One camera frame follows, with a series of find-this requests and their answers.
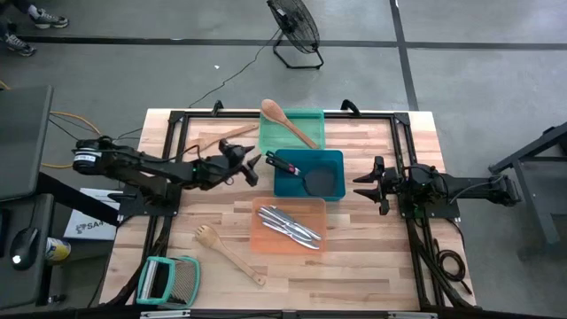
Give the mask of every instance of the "gray floor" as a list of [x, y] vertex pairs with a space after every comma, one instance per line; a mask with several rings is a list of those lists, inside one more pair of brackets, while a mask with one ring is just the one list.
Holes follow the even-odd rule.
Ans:
[[[47, 30], [47, 35], [262, 40], [276, 31], [263, 0], [39, 2], [72, 20], [68, 29]], [[398, 3], [408, 41], [567, 43], [567, 1]], [[324, 40], [396, 39], [387, 0], [306, 0], [306, 4]], [[40, 34], [25, 25], [20, 31]], [[53, 85], [54, 110], [85, 116], [111, 136], [140, 127], [147, 108], [185, 107], [235, 73], [259, 49], [37, 47], [32, 58], [0, 51], [0, 79], [13, 88]], [[282, 52], [298, 62], [313, 58], [293, 48]], [[255, 108], [270, 97], [286, 107], [336, 109], [349, 98], [361, 109], [408, 109], [397, 49], [324, 47], [322, 54], [326, 64], [319, 72], [292, 71], [268, 48], [248, 70], [196, 107], [211, 107], [221, 99], [226, 107]], [[419, 108], [434, 113], [447, 171], [453, 175], [488, 176], [488, 165], [544, 129], [567, 121], [567, 51], [409, 50], [408, 55]], [[77, 136], [88, 136], [66, 127]], [[71, 138], [50, 128], [43, 160], [67, 163], [73, 145]], [[74, 187], [116, 187], [116, 182], [104, 178], [46, 171]], [[459, 206], [478, 304], [491, 310], [567, 316], [567, 262], [521, 262], [516, 256], [518, 248], [537, 240], [524, 205], [503, 208], [461, 200]], [[107, 247], [102, 244], [98, 249]], [[84, 307], [104, 264], [105, 257], [100, 257], [66, 267], [56, 288], [72, 292], [73, 297], [60, 307]]]

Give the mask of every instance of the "black fan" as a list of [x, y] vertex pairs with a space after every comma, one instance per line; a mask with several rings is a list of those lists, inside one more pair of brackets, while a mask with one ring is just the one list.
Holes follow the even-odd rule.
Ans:
[[[319, 31], [311, 13], [303, 2], [301, 0], [268, 0], [268, 6], [274, 18], [276, 18], [278, 26], [282, 29], [282, 33], [274, 44], [274, 53], [277, 57], [289, 68], [315, 68], [318, 70], [324, 63], [321, 53], [319, 53]], [[299, 51], [305, 54], [317, 53], [321, 64], [317, 66], [290, 66], [277, 52], [277, 46], [282, 42], [284, 35]]]

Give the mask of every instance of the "wooden table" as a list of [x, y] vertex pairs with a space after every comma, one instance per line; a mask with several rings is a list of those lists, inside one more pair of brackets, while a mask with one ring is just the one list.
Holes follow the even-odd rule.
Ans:
[[[139, 151], [161, 156], [171, 110], [148, 110]], [[444, 170], [439, 140], [429, 112], [410, 112], [418, 161]], [[193, 119], [189, 139], [216, 134], [258, 122], [257, 119]], [[258, 130], [231, 138], [233, 144], [256, 145]], [[378, 205], [353, 193], [372, 186], [352, 183], [369, 173], [374, 156], [395, 166], [388, 121], [326, 120], [328, 149], [345, 156], [346, 196], [327, 203], [327, 252], [310, 255], [259, 254], [250, 249], [252, 200], [273, 196], [274, 169], [261, 160], [255, 170], [260, 180], [251, 188], [242, 175], [234, 184], [222, 184], [210, 191], [185, 191], [169, 239], [169, 256], [189, 255], [201, 263], [201, 286], [194, 308], [219, 309], [302, 309], [302, 310], [417, 310], [419, 308], [405, 222], [397, 211], [395, 197], [387, 216]], [[172, 155], [175, 155], [174, 140]], [[203, 156], [218, 154], [209, 147]], [[260, 153], [257, 148], [252, 155]], [[186, 154], [184, 160], [195, 155]], [[101, 302], [114, 297], [140, 262], [147, 217], [136, 217], [120, 227], [106, 273]], [[193, 236], [204, 223], [212, 225], [224, 244], [262, 274], [268, 276], [259, 287], [217, 252], [203, 248]], [[465, 258], [461, 238], [444, 220], [431, 220], [431, 232], [441, 249], [452, 249]], [[431, 275], [424, 271], [432, 300]], [[470, 279], [465, 279], [471, 286]], [[460, 284], [455, 289], [470, 303]]]

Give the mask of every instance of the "computer mouse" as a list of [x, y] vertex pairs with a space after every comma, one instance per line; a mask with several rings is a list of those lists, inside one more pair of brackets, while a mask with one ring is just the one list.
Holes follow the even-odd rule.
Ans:
[[20, 230], [10, 245], [10, 257], [12, 266], [17, 270], [30, 268], [37, 257], [37, 238], [39, 230], [35, 227], [28, 227]]

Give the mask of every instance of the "wooden spoon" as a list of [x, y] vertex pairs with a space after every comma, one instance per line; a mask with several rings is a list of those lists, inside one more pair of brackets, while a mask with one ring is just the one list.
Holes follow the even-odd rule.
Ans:
[[[258, 126], [259, 126], [259, 124], [250, 124], [250, 125], [245, 125], [242, 128], [235, 128], [235, 129], [228, 131], [226, 133], [216, 134], [216, 135], [208, 136], [208, 137], [196, 138], [194, 140], [190, 140], [189, 145], [187, 147], [189, 148], [191, 146], [198, 145], [199, 151], [203, 151], [205, 148], [211, 146], [212, 144], [219, 142], [223, 138], [229, 138], [229, 137], [241, 135], [241, 134], [246, 133], [248, 131], [251, 131], [253, 129], [257, 129]], [[197, 152], [197, 147], [188, 151], [188, 153], [191, 153], [191, 154], [194, 154], [196, 152]]]
[[309, 138], [309, 136], [305, 135], [298, 127], [291, 123], [287, 116], [285, 116], [285, 113], [280, 105], [278, 105], [276, 102], [270, 99], [263, 100], [261, 111], [266, 119], [285, 126], [293, 134], [295, 134], [295, 136], [299, 137], [299, 139], [303, 141], [303, 143], [307, 144], [307, 146], [311, 147], [312, 149], [319, 148], [319, 146], [317, 146], [317, 144], [313, 142], [311, 138]]
[[197, 228], [195, 232], [195, 238], [201, 245], [214, 249], [215, 251], [222, 253], [234, 262], [242, 271], [244, 271], [256, 284], [264, 285], [266, 283], [266, 277], [257, 273], [250, 266], [246, 265], [238, 256], [231, 252], [221, 241], [219, 234], [216, 233], [211, 227], [207, 225], [201, 225]]

